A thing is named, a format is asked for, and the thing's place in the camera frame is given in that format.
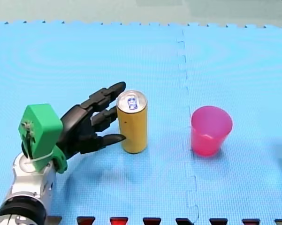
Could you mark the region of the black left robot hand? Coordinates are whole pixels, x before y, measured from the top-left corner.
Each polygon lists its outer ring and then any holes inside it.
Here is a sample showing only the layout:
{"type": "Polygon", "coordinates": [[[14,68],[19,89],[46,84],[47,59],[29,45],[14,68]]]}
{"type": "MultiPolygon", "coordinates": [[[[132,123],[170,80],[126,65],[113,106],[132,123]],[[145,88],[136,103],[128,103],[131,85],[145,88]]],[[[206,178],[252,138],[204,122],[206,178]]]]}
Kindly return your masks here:
{"type": "Polygon", "coordinates": [[[96,152],[109,145],[122,142],[122,134],[99,136],[117,118],[117,109],[108,109],[110,103],[125,91],[126,83],[118,82],[109,88],[102,88],[89,96],[79,105],[74,105],[61,118],[63,131],[57,147],[70,159],[77,153],[96,152]]]}

